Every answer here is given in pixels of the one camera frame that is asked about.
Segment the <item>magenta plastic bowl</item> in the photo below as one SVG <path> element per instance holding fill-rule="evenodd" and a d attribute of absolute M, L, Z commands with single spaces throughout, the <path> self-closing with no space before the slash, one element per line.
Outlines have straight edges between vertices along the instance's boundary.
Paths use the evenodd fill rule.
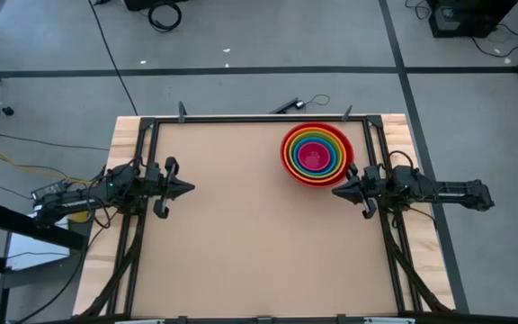
<path fill-rule="evenodd" d="M 307 141 L 299 146 L 297 158 L 304 169 L 319 172 L 330 163 L 331 153 L 321 142 Z"/>

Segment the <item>black power supply box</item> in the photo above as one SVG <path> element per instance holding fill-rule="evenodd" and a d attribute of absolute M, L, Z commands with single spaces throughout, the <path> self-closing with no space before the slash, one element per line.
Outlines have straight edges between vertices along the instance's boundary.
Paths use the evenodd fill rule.
<path fill-rule="evenodd" d="M 48 184 L 39 189 L 31 191 L 31 197 L 34 201 L 37 201 L 47 194 L 62 194 L 67 190 L 68 187 L 68 180 L 59 180 L 53 184 Z"/>

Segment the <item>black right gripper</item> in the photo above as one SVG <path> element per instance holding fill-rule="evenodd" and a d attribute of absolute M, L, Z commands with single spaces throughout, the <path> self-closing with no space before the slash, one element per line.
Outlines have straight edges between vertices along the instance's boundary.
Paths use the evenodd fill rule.
<path fill-rule="evenodd" d="M 349 165 L 347 171 L 349 179 L 345 184 L 334 188 L 332 194 L 353 204 L 360 203 L 363 218 L 371 219 L 378 209 L 372 199 L 379 198 L 385 192 L 386 179 L 380 175 L 382 168 L 382 164 L 367 166 L 363 169 L 363 176 L 358 176 L 357 166 Z"/>

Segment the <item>black equipment case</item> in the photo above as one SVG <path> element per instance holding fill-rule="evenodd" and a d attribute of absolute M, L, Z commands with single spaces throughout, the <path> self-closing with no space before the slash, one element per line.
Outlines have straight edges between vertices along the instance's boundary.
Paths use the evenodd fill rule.
<path fill-rule="evenodd" d="M 486 38 L 518 0 L 426 0 L 434 38 Z"/>

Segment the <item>teal plastic bowl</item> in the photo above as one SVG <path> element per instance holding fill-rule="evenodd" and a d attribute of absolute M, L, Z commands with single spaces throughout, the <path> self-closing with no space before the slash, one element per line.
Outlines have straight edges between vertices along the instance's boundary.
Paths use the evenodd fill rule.
<path fill-rule="evenodd" d="M 329 149 L 329 151 L 331 153 L 331 161 L 323 171 L 319 171 L 319 172 L 308 171 L 308 170 L 304 169 L 301 166 L 301 164 L 299 163 L 298 158 L 297 158 L 297 152 L 298 152 L 299 146 L 307 141 L 321 142 L 322 144 L 326 145 L 326 147 Z M 319 137 L 306 137 L 305 139 L 299 140 L 292 150 L 291 157 L 292 157 L 293 162 L 297 166 L 297 169 L 310 176 L 330 175 L 332 173 L 332 171 L 334 170 L 336 164 L 338 163 L 338 154 L 336 152 L 335 147 L 330 143 L 329 140 L 322 139 Z"/>

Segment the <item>lime green plastic bowl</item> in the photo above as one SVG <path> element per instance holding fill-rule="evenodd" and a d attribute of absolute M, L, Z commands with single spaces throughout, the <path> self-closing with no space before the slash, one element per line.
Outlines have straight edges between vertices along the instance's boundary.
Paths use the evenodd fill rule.
<path fill-rule="evenodd" d="M 293 150 L 294 146 L 296 145 L 296 143 L 299 140 L 305 139 L 306 137 L 319 137 L 322 139 L 329 140 L 330 143 L 335 147 L 336 152 L 338 154 L 338 163 L 336 164 L 334 170 L 332 171 L 332 173 L 330 175 L 323 175 L 323 176 L 307 175 L 304 172 L 297 169 L 297 166 L 295 165 L 295 163 L 292 160 L 291 153 L 292 153 L 292 150 Z M 341 164 L 343 163 L 344 153 L 343 153 L 343 150 L 341 147 L 341 142 L 336 137 L 334 137 L 333 135 L 331 135 L 327 132 L 318 131 L 318 130 L 310 130 L 310 131 L 305 131 L 303 133 L 300 133 L 293 138 L 293 140 L 290 142 L 290 145 L 289 145 L 289 156 L 290 156 L 290 162 L 293 164 L 294 168 L 296 169 L 296 171 L 298 173 L 304 175 L 305 177 L 309 177 L 309 178 L 323 179 L 323 178 L 331 177 L 334 173 L 336 173 L 339 170 Z"/>

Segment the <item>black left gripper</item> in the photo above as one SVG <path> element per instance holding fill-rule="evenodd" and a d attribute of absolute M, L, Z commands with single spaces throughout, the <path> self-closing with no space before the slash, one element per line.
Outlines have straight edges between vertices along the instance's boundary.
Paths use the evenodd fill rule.
<path fill-rule="evenodd" d="M 161 168 L 157 162 L 147 165 L 145 180 L 147 184 L 147 195 L 157 196 L 153 212 L 160 219 L 167 219 L 169 208 L 167 203 L 169 200 L 189 193 L 195 189 L 195 185 L 176 178 L 179 170 L 178 162 L 174 157 L 168 157 L 165 161 L 166 175 L 161 173 Z"/>

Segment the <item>black aluminium table frame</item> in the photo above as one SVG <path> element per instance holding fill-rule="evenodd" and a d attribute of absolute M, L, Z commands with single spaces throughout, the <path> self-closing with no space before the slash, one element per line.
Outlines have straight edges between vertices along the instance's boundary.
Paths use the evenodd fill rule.
<path fill-rule="evenodd" d="M 301 115 L 168 117 L 155 159 L 177 159 L 194 189 L 169 216 L 147 216 L 134 317 L 225 319 L 393 315 L 383 224 L 329 189 L 295 181 L 280 161 Z"/>

